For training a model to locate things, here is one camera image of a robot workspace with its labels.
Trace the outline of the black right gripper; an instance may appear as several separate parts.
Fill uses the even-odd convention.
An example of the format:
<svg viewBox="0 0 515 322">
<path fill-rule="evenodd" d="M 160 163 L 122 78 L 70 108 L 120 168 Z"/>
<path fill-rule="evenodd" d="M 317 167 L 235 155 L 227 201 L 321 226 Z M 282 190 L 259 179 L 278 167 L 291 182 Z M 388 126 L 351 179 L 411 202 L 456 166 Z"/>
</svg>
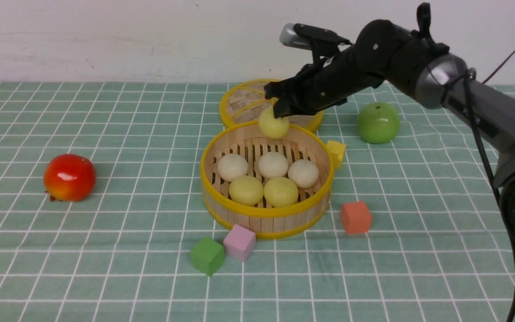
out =
<svg viewBox="0 0 515 322">
<path fill-rule="evenodd" d="M 264 97 L 274 98 L 274 118 L 315 116 L 347 97 L 383 81 L 411 89 L 412 71 L 405 52 L 411 31 L 389 20 L 373 20 L 360 31 L 356 42 L 323 63 L 312 75 L 270 81 Z"/>
</svg>

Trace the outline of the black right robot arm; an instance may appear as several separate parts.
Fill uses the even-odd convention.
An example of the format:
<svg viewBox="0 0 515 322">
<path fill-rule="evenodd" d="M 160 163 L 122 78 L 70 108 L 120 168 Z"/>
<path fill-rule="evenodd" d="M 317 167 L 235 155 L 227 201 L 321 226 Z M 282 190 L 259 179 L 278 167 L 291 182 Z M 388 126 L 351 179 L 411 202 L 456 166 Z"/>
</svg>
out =
<svg viewBox="0 0 515 322">
<path fill-rule="evenodd" d="M 499 154 L 489 181 L 502 189 L 499 209 L 515 241 L 515 99 L 475 80 L 462 58 L 431 39 L 429 25 L 429 18 L 419 30 L 373 20 L 351 43 L 327 29 L 286 24 L 280 42 L 311 51 L 313 63 L 267 84 L 265 96 L 277 99 L 277 118 L 315 115 L 387 81 L 427 109 L 451 111 Z"/>
</svg>

